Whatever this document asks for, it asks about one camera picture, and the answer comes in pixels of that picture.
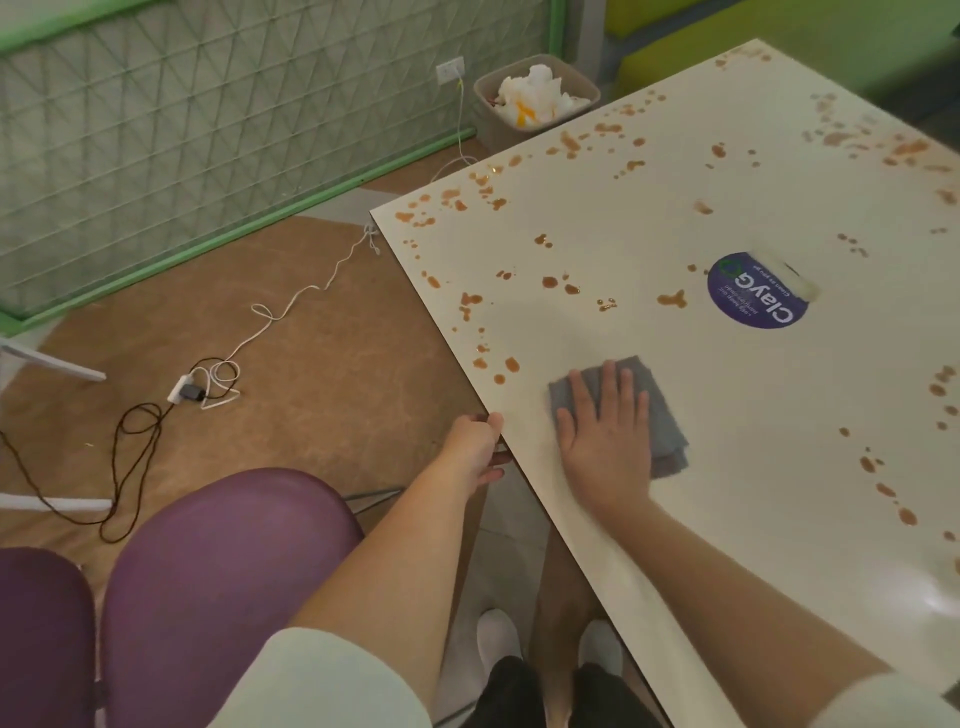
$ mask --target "tiled floor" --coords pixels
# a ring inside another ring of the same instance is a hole
[[[486,155],[474,141],[464,153]],[[4,362],[2,426],[40,487],[51,496],[106,497],[109,442],[124,409],[162,401],[194,360],[223,355],[259,328],[251,303],[278,311],[304,285],[322,286],[372,207],[426,184],[457,154],[454,147],[415,162],[29,332],[33,345],[108,373],[96,384],[37,367],[14,373]],[[456,415],[481,411],[389,246],[379,248],[380,256],[358,247],[328,291],[304,294],[238,354],[238,402],[172,414],[143,520],[207,482],[268,465],[315,473],[345,495],[407,483]],[[0,457],[0,482],[28,493],[10,458]],[[363,525],[389,507],[364,514]],[[126,501],[121,514],[130,514]],[[475,625],[492,606],[514,618],[545,675],[548,705],[561,715],[579,634],[599,605],[516,468],[471,501],[467,521],[462,594],[434,718],[482,690]],[[0,511],[0,546],[13,545],[49,547],[83,564],[98,602],[121,547],[50,514]]]

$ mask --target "trash bin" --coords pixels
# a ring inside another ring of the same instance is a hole
[[[536,129],[517,129],[508,124],[504,118],[493,109],[491,101],[496,98],[497,93],[500,91],[500,84],[503,83],[505,78],[508,76],[526,76],[530,72],[530,66],[536,65],[537,63],[542,63],[547,66],[553,71],[553,77],[561,80],[561,92],[568,93],[571,96],[580,96],[581,98],[587,99],[589,103],[567,116],[554,119],[549,124],[544,124]],[[597,102],[600,101],[600,89],[597,88],[589,78],[584,76],[584,74],[572,65],[564,63],[556,56],[550,56],[546,53],[511,63],[492,73],[488,73],[486,76],[481,76],[473,84],[473,93],[479,101],[476,120],[477,138],[491,154],[502,152],[504,149],[519,144],[521,141],[526,141],[531,136],[536,136],[551,127],[563,124],[564,121],[568,121],[575,116],[587,113],[587,111],[595,107]]]

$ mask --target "finger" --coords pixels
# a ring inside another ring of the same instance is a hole
[[[514,454],[508,449],[495,452],[490,459],[490,465],[506,465],[514,461]]]
[[[636,406],[634,400],[634,373],[629,369],[620,370],[620,408],[619,422],[621,425],[633,425],[636,421]]]
[[[584,377],[577,370],[569,374],[570,390],[573,392],[573,411],[577,415],[577,426],[590,427],[597,421],[596,404],[587,390]]]
[[[615,423],[617,409],[616,365],[612,359],[607,359],[600,375],[600,422]]]
[[[477,485],[493,483],[495,480],[499,480],[501,477],[503,477],[503,468],[489,468],[488,470],[480,473],[480,476],[477,478]]]
[[[636,437],[643,447],[650,447],[650,395],[646,392],[636,397]]]
[[[561,452],[567,452],[573,447],[576,436],[577,426],[573,423],[573,415],[570,410],[561,407],[557,410],[557,442],[560,443]]]
[[[491,412],[487,418],[487,425],[493,430],[494,441],[498,440],[500,433],[503,432],[503,415],[499,412]]]

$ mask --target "white floor tile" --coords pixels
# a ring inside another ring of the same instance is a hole
[[[487,491],[480,527],[530,546],[546,548],[550,520],[516,465],[510,463],[504,470],[503,478],[492,483]]]
[[[12,340],[17,344],[22,344],[31,349],[39,349],[47,336],[50,335],[51,331],[53,331],[62,320],[62,316],[58,319],[53,319],[46,324],[41,324],[36,328],[31,328],[29,331],[17,334],[12,337]],[[3,392],[7,388],[7,385],[13,381],[13,377],[16,376],[16,373],[20,371],[24,364],[26,364],[26,362],[23,359],[0,353],[0,392]]]
[[[354,187],[349,192],[327,200],[325,203],[310,207],[299,212],[299,215],[316,217],[321,220],[330,220],[335,223],[352,223],[353,225],[371,225],[373,218],[370,211],[375,207],[386,205],[399,195],[393,192],[378,192],[375,189]]]
[[[533,628],[544,549],[481,530],[467,572],[460,607],[450,628],[433,719],[476,700],[486,680],[477,653],[480,615],[498,607],[510,615],[526,645]]]

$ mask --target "white sneaker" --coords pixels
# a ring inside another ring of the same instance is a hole
[[[480,662],[487,679],[490,679],[493,666],[504,657],[523,657],[520,636],[506,612],[489,609],[480,615],[477,621],[477,649],[480,651]]]
[[[587,625],[580,637],[580,650],[577,666],[595,663],[611,675],[623,674],[623,647],[605,619],[595,619]]]

